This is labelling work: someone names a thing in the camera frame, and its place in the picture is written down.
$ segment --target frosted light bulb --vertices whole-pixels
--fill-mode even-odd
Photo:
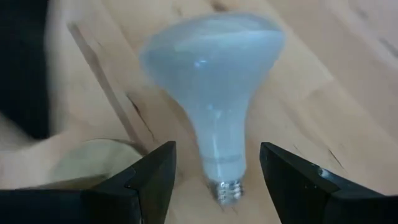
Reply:
[[[224,13],[169,27],[152,36],[141,52],[146,74],[190,118],[220,204],[242,196],[246,110],[283,44],[283,33],[271,21]]]

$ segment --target wood grain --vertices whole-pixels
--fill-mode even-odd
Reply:
[[[76,25],[98,58],[98,66],[110,88],[100,85],[98,76],[90,70],[75,44],[58,43],[68,58],[63,63],[68,68],[63,75],[74,83],[62,83],[70,95],[67,108],[81,120],[74,125],[79,127],[75,128],[79,130],[77,133],[84,133],[63,134],[72,134],[74,144],[103,135],[129,138],[124,128],[128,124],[147,149],[176,141],[178,180],[168,223],[279,223],[259,165],[259,146],[263,141],[381,193],[398,193],[397,70],[392,61],[380,57],[366,40],[358,37],[349,24],[342,23],[324,1],[67,2],[80,4],[79,10],[74,9],[78,13],[60,27],[67,30],[67,24]],[[138,59],[146,39],[161,29],[187,18],[223,11],[270,17],[287,37],[270,77],[252,99],[246,119],[247,193],[242,201],[229,208],[219,207],[210,197],[201,171],[195,132],[183,109],[148,79]],[[115,95],[113,100],[128,121],[121,121],[112,110],[109,112],[109,109],[120,110],[109,104],[109,92]],[[66,142],[71,137],[57,138],[52,141]],[[24,175],[27,168],[9,172],[16,161],[24,160],[25,166],[35,167],[45,160],[44,166],[37,166],[31,172],[32,182],[43,182],[46,176],[43,170],[53,167],[70,145],[55,152],[48,146],[47,149],[37,146],[23,151],[23,155],[13,154],[7,160],[13,162],[6,164],[10,168],[0,179],[11,183],[15,175]]]
[[[398,2],[394,0],[324,1],[351,32],[389,66],[398,69]]]

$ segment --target metal screw base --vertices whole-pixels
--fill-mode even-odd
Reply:
[[[243,196],[243,186],[240,179],[229,182],[211,181],[209,186],[215,200],[222,206],[233,205]]]

